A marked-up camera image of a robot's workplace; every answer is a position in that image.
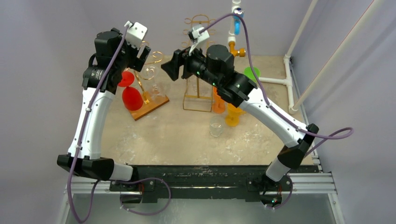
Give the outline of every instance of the brass fitting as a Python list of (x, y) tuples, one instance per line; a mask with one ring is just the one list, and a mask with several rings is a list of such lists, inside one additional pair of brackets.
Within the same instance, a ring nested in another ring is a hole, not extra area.
[(234, 55), (234, 57), (236, 57), (236, 56), (239, 56), (239, 57), (244, 57), (245, 56), (245, 49), (244, 48), (241, 48), (241, 49), (239, 49), (239, 50), (236, 50), (235, 49), (235, 42), (234, 41), (231, 41), (229, 44), (228, 44), (228, 46), (230, 47), (230, 53), (232, 54), (232, 55)]

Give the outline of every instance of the white pipe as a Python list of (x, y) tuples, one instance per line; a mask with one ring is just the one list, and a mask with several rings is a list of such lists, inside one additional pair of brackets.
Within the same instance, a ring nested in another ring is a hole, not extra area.
[(293, 97), (293, 82), (291, 80), (291, 73), (290, 73), (290, 57), (285, 55), (285, 57), (283, 58), (283, 63), (285, 65), (285, 71), (286, 71), (285, 85), (287, 87), (287, 95), (289, 98), (288, 109), (290, 114), (295, 114), (297, 110), (293, 109), (294, 97)]
[[(240, 2), (241, 2), (241, 0), (233, 0), (233, 4), (231, 7), (231, 13), (234, 12), (234, 9), (240, 7)], [(236, 43), (234, 31), (235, 31), (234, 18), (231, 16), (231, 26), (230, 26), (230, 31), (228, 32), (228, 43), (230, 43), (231, 41)]]
[(298, 31), (297, 31), (296, 35), (294, 36), (293, 42), (291, 43), (291, 45), (289, 47), (289, 50), (286, 53), (286, 55), (288, 57), (291, 56), (291, 53), (293, 52), (294, 47), (296, 46), (298, 39), (300, 39), (300, 36), (301, 36), (301, 34), (302, 34), (302, 32), (303, 32), (303, 30), (305, 28), (305, 25), (307, 25), (308, 19), (311, 16), (312, 11), (315, 8), (317, 2), (318, 2), (318, 0), (312, 0), (311, 1), (310, 6), (308, 7), (307, 13), (305, 14), (305, 16), (303, 18), (303, 21), (301, 22), (301, 25), (298, 28)]
[(374, 0), (367, 8), (367, 10), (363, 13), (361, 18), (355, 23), (355, 25), (352, 27), (352, 29), (349, 31), (345, 39), (341, 42), (341, 44), (338, 46), (338, 48), (335, 50), (333, 55), (329, 58), (329, 60), (326, 62), (326, 64), (323, 66), (323, 68), (319, 71), (319, 73), (316, 75), (316, 77), (313, 79), (313, 81), (309, 84), (307, 89), (303, 92), (303, 94), (300, 96), (300, 99), (296, 102), (296, 104), (292, 107), (293, 110), (297, 110), (297, 108), (300, 107), (300, 105), (304, 102), (305, 99), (310, 95), (312, 90), (316, 87), (318, 84), (318, 81), (321, 79), (321, 77), (326, 73), (326, 70), (332, 65), (335, 61), (335, 58), (338, 58), (340, 55), (342, 55), (343, 49), (346, 48), (346, 46), (358, 35), (359, 30), (364, 26), (364, 24), (368, 21), (368, 19), (372, 16), (374, 13), (375, 9), (380, 6), (380, 4), (383, 3), (383, 0)]
[(265, 82), (265, 83), (275, 83), (275, 84), (286, 85), (285, 79), (260, 77), (259, 80), (261, 82)]

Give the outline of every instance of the white wall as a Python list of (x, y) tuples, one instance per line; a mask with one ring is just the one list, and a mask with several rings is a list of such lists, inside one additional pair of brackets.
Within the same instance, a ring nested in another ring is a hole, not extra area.
[[(293, 54), (301, 90), (370, 2), (329, 0), (317, 9)], [(355, 128), (352, 137), (328, 141), (319, 149), (323, 168), (333, 173), (348, 224), (396, 220), (396, 4), (383, 2), (304, 103), (321, 133)]]
[[(231, 11), (231, 0), (81, 0), (96, 31), (113, 24), (138, 21), (148, 27), (146, 40), (154, 50), (171, 55), (187, 41), (185, 18), (206, 14), (216, 19)], [(284, 55), (311, 0), (242, 0), (254, 55)], [(211, 40), (227, 44), (230, 19), (215, 25)], [(241, 32), (237, 47), (245, 47)]]
[(75, 0), (2, 0), (0, 30), (0, 223), (53, 224), (96, 32)]

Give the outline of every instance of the beige tabletop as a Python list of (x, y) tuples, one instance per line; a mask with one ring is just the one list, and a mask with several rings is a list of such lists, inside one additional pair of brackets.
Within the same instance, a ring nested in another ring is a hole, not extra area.
[[(170, 60), (166, 56), (163, 62)], [(183, 110), (186, 81), (173, 82), (160, 69), (156, 81), (164, 86), (170, 102), (134, 121), (124, 107), (118, 88), (105, 123), (102, 136), (102, 156), (116, 162), (136, 165), (268, 165), (283, 147), (280, 139), (250, 114), (240, 117), (236, 127), (226, 126), (217, 138), (209, 134), (213, 112)], [(282, 56), (253, 56), (253, 65), (262, 77), (285, 78)], [(235, 59), (235, 69), (241, 73), (248, 66), (247, 58)], [(268, 97), (287, 111), (288, 98), (284, 85), (263, 83)], [(204, 94), (211, 86), (200, 83)], [(299, 112), (294, 118), (303, 121)], [(310, 156), (303, 164), (313, 164)]]

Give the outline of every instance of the wooden base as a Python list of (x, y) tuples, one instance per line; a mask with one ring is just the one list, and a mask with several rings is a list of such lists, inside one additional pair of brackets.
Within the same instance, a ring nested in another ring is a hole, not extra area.
[(139, 120), (140, 118), (146, 116), (147, 114), (151, 113), (155, 109), (159, 108), (160, 106), (164, 105), (165, 103), (169, 102), (169, 98), (165, 97), (156, 97), (156, 100), (153, 101), (149, 94), (146, 94), (149, 103), (143, 103), (143, 106), (137, 111), (129, 111), (134, 118), (134, 120)]

